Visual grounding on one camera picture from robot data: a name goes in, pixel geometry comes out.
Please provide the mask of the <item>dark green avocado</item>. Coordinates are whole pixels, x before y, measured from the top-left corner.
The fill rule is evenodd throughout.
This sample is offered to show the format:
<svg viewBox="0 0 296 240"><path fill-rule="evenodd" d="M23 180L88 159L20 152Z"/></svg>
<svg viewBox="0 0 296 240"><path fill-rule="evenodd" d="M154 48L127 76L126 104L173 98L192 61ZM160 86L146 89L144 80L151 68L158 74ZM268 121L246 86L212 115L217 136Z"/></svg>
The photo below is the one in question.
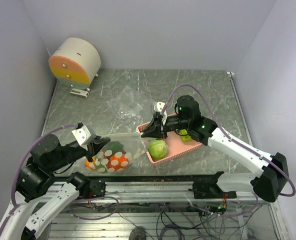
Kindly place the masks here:
<svg viewBox="0 0 296 240"><path fill-rule="evenodd" d="M105 149L105 151L111 150L113 154L115 154L117 152L125 153L125 151L124 151L124 145L121 142L119 142L119 141L109 142L108 144L106 144L104 146L104 149Z"/></svg>

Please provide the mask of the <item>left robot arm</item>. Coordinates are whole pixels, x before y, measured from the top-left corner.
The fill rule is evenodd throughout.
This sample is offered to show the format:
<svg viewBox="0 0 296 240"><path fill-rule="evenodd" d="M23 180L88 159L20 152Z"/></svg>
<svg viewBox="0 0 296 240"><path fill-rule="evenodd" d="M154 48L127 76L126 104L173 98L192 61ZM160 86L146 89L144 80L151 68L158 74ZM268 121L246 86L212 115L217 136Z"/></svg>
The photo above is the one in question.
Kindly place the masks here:
<svg viewBox="0 0 296 240"><path fill-rule="evenodd" d="M59 192L38 211L35 207L55 183L55 172L77 160L95 156L110 142L96 136L86 147L78 141L62 146L55 135L42 136L31 150L27 164L19 170L14 196L0 222L0 240L36 240L51 221L71 202L88 197L90 179L80 172L71 174Z"/></svg>

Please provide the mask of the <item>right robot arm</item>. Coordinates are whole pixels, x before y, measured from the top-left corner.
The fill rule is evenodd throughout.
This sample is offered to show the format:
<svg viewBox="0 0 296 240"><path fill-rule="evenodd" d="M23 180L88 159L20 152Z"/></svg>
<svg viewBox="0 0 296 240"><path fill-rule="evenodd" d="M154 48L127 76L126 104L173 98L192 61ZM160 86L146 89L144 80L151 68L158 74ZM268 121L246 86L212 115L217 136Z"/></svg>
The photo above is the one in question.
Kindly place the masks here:
<svg viewBox="0 0 296 240"><path fill-rule="evenodd" d="M270 203L277 200L289 178L283 154L263 152L219 128L215 121L201 115L198 102L190 95L177 99L175 115L165 116L161 112L164 106L163 102L153 104L153 118L141 133L143 138L166 139L171 132L186 130L192 140L225 153L249 170L249 173L216 173L208 185L212 197L249 192Z"/></svg>

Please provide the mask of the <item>orange mango fruit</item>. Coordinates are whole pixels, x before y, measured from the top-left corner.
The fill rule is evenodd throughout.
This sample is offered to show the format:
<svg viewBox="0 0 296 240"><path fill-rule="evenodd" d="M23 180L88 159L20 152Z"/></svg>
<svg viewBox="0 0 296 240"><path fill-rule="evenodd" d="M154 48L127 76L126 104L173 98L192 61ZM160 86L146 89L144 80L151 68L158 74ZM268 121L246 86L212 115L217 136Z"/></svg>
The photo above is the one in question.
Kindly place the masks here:
<svg viewBox="0 0 296 240"><path fill-rule="evenodd" d="M94 162L93 161L91 162L88 159L85 159L84 166L87 169L92 169L92 170L95 170L96 169L96 166L95 166Z"/></svg>

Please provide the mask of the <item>dotted clear zip bag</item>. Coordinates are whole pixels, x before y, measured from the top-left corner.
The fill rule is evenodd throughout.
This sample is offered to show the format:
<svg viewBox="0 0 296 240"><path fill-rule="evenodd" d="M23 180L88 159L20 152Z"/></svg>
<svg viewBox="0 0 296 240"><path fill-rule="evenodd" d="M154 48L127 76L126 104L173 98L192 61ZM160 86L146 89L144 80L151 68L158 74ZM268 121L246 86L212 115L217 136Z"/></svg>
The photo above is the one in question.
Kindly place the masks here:
<svg viewBox="0 0 296 240"><path fill-rule="evenodd" d="M84 159L84 167L96 175L114 174L130 169L147 152L149 139L139 133L116 133L108 136L106 144L91 160Z"/></svg>

